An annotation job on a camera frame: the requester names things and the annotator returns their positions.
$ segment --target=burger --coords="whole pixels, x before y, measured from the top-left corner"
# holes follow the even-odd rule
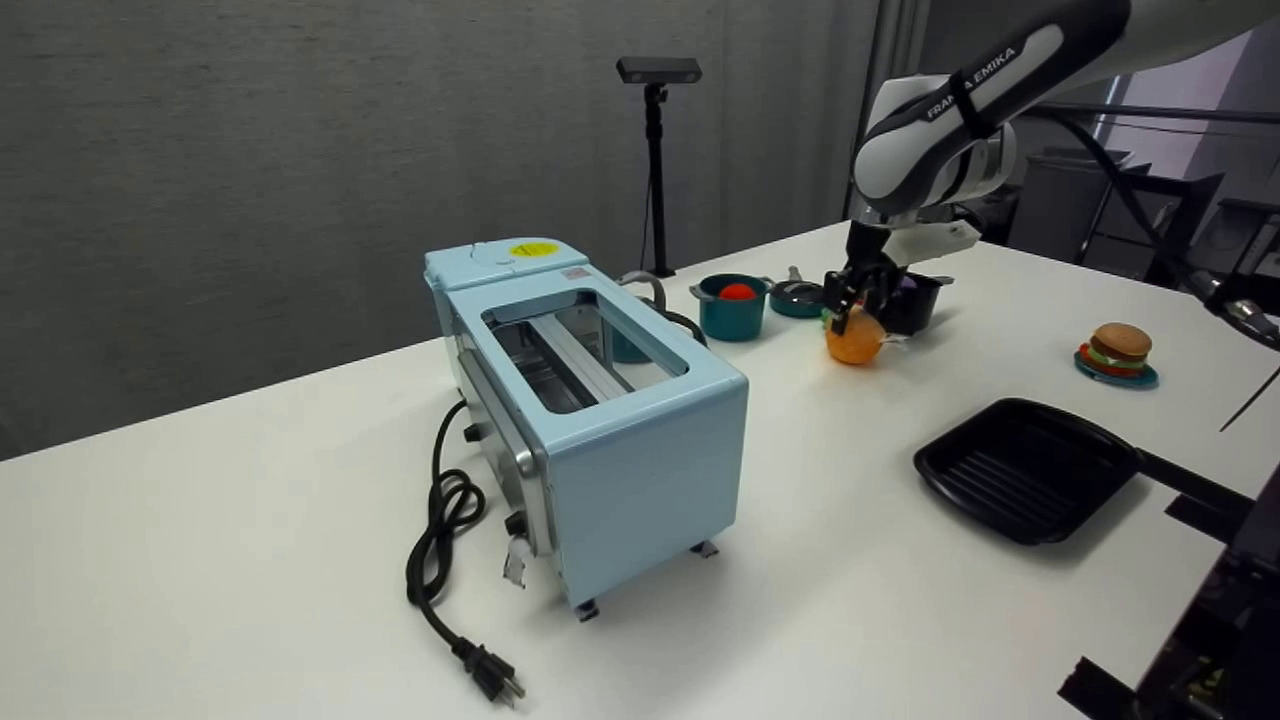
[[[1153,337],[1130,326],[1104,326],[1081,346],[1081,364],[1100,375],[1138,375],[1148,367]]]

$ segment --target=orange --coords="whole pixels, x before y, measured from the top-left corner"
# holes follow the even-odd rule
[[[849,312],[842,337],[837,337],[831,320],[824,320],[824,334],[837,364],[868,367],[885,349],[885,326],[868,312]]]

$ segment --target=toaster slot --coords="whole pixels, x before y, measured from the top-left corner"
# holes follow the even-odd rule
[[[652,342],[618,326],[596,291],[498,309],[489,328],[549,414],[608,406],[685,371],[680,359],[652,359]]]

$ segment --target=toaster foot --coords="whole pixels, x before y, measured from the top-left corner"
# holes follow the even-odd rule
[[[596,600],[582,600],[579,610],[571,610],[579,624],[591,624],[599,616]]]

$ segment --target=black power cord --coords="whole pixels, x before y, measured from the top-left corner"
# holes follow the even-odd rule
[[[485,646],[472,646],[468,635],[457,635],[439,616],[436,600],[449,586],[450,573],[450,545],[485,520],[485,494],[472,483],[468,472],[460,469],[439,469],[439,449],[449,435],[449,423],[457,414],[468,406],[450,406],[436,428],[431,443],[431,488],[428,488],[428,527],[413,545],[407,566],[402,566],[402,592],[407,605],[424,613],[431,633],[450,648],[450,657],[462,666],[462,673],[475,681],[475,690],[489,699],[515,699],[522,695],[515,668],[498,657],[491,657]]]

